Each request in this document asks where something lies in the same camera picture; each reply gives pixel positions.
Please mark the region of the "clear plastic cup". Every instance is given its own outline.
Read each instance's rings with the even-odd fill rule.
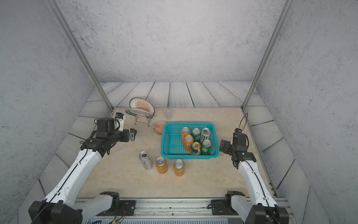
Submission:
[[[170,108],[170,107],[163,108],[163,113],[164,113],[164,117],[167,120],[173,119],[173,108]]]

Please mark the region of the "teal plastic basket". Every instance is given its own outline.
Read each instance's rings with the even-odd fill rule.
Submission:
[[[194,128],[210,129],[209,140],[212,147],[209,156],[193,156],[190,151],[184,149],[184,143],[180,139],[180,133],[183,127],[188,127],[190,133]],[[212,123],[205,122],[169,122],[164,125],[163,136],[161,138],[161,155],[172,159],[210,159],[219,155],[218,138],[216,137],[215,126]]]

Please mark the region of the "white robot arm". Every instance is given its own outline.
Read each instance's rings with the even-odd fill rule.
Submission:
[[[234,167],[244,178],[251,199],[250,203],[242,192],[235,194],[229,191],[225,195],[225,207],[236,211],[245,224],[288,224],[288,212],[278,207],[271,196],[258,171],[255,156],[247,151],[248,146],[248,137],[239,128],[235,129],[231,142],[221,140],[219,150],[231,156]]]
[[[85,223],[88,219],[109,209],[118,210],[118,193],[103,192],[100,196],[74,208],[75,199],[93,167],[117,142],[135,140],[135,129],[123,130],[125,115],[117,113],[116,118],[95,120],[97,130],[84,141],[72,166],[45,197],[35,201],[29,208],[34,224]]]

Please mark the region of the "concrete texture wall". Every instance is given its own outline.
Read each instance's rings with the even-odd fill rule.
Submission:
[[[2,1],[0,30],[0,223],[9,223],[94,86],[45,1]]]
[[[101,82],[252,80],[284,0],[58,0]]]
[[[358,220],[357,12],[357,0],[296,0],[257,87],[337,224]]]

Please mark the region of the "table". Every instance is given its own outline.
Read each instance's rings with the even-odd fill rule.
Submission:
[[[125,108],[117,108],[116,112],[125,114]],[[242,117],[240,108],[173,108],[171,122],[211,122],[220,144],[222,139],[231,141]],[[222,152],[211,159],[184,159],[185,174],[180,177],[173,171],[175,159],[166,158],[165,174],[159,174],[155,165],[145,170],[138,158],[140,152],[147,151],[153,163],[161,156],[162,136],[153,131],[153,125],[161,120],[165,121],[161,108],[155,110],[150,127],[145,123],[134,125],[135,117],[127,115],[124,129],[137,130],[135,141],[118,142],[110,155],[105,155],[93,168],[78,197],[96,197],[103,191],[118,192],[120,197],[223,197],[228,190],[249,196],[243,177],[232,165],[230,156]],[[248,135],[248,151],[254,153],[266,187],[271,189],[247,127],[243,133]]]

